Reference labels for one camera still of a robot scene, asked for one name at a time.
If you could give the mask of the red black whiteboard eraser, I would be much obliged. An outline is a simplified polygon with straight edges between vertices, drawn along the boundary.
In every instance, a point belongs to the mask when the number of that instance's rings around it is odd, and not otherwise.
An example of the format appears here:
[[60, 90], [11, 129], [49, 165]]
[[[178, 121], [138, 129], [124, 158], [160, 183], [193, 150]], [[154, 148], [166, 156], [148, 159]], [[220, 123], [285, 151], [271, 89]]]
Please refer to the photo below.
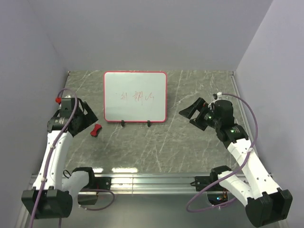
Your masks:
[[93, 130], [90, 132], [92, 137], [97, 137], [102, 130], [102, 126], [100, 124], [95, 124]]

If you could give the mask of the red-framed whiteboard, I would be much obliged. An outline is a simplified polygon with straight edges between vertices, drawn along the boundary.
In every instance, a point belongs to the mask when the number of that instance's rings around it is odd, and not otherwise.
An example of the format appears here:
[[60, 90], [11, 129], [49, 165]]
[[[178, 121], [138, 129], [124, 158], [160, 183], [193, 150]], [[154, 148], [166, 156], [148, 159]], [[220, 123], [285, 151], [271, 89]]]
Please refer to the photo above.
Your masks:
[[167, 74], [150, 71], [104, 73], [107, 122], [163, 123], [167, 119]]

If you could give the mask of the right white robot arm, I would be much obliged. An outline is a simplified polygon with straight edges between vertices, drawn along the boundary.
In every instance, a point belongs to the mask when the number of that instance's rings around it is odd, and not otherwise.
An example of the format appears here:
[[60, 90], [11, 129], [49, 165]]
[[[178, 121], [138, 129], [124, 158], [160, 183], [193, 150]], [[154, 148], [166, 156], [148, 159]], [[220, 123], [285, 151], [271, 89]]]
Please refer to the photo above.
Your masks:
[[267, 172], [253, 148], [256, 142], [250, 141], [244, 128], [235, 123], [233, 104], [229, 100], [216, 95], [209, 104], [200, 97], [179, 114], [203, 131], [207, 127], [213, 128], [217, 138], [239, 164], [235, 171], [228, 166], [212, 169], [208, 184], [195, 177], [192, 185], [198, 193], [187, 203], [188, 212], [192, 212], [190, 204], [196, 198], [213, 188], [223, 189], [223, 194], [211, 201], [213, 208], [225, 207], [239, 200], [256, 228], [287, 218], [292, 194], [283, 190]]

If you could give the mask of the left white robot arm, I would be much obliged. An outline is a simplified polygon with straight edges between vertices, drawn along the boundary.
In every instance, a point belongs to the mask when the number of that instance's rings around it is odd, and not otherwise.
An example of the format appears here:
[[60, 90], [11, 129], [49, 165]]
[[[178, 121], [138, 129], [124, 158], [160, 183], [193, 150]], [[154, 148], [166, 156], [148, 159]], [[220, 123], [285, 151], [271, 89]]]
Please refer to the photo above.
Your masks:
[[75, 168], [63, 179], [67, 152], [77, 134], [93, 125], [98, 118], [80, 98], [57, 98], [59, 109], [47, 123], [47, 147], [38, 176], [31, 190], [22, 193], [21, 201], [33, 219], [67, 218], [73, 199], [84, 189], [96, 186], [91, 167]]

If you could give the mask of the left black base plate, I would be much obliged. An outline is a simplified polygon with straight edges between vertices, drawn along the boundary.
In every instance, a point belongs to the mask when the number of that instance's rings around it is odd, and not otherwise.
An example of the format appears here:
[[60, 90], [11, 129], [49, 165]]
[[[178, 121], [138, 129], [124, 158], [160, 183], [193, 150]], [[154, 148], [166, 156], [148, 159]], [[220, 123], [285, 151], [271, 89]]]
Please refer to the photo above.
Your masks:
[[111, 188], [111, 177], [95, 177], [93, 181], [93, 185], [91, 185], [89, 188], [92, 190], [100, 189], [100, 190], [110, 190]]

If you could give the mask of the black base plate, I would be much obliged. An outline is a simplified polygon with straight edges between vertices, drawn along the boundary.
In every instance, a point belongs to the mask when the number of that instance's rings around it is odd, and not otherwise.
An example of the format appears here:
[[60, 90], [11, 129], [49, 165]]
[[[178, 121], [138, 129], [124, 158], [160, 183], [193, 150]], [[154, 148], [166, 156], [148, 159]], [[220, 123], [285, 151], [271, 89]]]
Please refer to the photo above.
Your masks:
[[91, 185], [89, 188], [92, 190], [100, 189], [100, 190], [110, 190], [111, 188], [111, 177], [95, 177], [93, 181], [93, 185]]
[[194, 187], [196, 192], [199, 192], [211, 183], [212, 180], [210, 176], [195, 176], [194, 181], [190, 183], [190, 186]]

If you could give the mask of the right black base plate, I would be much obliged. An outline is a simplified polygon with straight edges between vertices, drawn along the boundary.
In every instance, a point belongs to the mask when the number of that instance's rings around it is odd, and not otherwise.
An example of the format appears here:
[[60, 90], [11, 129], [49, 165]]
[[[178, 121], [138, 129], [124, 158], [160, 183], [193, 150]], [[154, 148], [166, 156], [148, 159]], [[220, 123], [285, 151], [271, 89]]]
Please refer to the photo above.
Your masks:
[[190, 183], [190, 186], [194, 187], [196, 192], [199, 192], [211, 183], [212, 180], [210, 176], [195, 176], [194, 181]]

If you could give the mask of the aluminium rail frame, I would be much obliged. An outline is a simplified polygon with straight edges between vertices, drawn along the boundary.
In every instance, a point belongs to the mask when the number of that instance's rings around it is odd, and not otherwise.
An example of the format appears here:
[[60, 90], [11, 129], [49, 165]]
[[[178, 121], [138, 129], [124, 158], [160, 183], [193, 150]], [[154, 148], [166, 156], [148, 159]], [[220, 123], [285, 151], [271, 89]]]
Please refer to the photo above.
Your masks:
[[[173, 70], [167, 74], [167, 119], [163, 123], [107, 122], [104, 119], [103, 71], [73, 72], [57, 98], [74, 97], [87, 102], [98, 121], [74, 136], [68, 149], [63, 179], [75, 168], [91, 167], [95, 177], [111, 177], [110, 190], [82, 189], [73, 199], [70, 223], [83, 224], [86, 215], [96, 216], [89, 227], [147, 228], [219, 228], [231, 225], [255, 228], [244, 205], [235, 200], [225, 207], [212, 207], [212, 200], [223, 194], [221, 187], [212, 188], [191, 204], [198, 193], [190, 186], [195, 176], [210, 176], [212, 169], [228, 166], [239, 168], [232, 154], [217, 138], [213, 128], [201, 130], [179, 111], [199, 97], [207, 103], [216, 95], [233, 104], [235, 123], [245, 126], [233, 73], [230, 71]], [[97, 137], [90, 132], [95, 124], [102, 130]]]

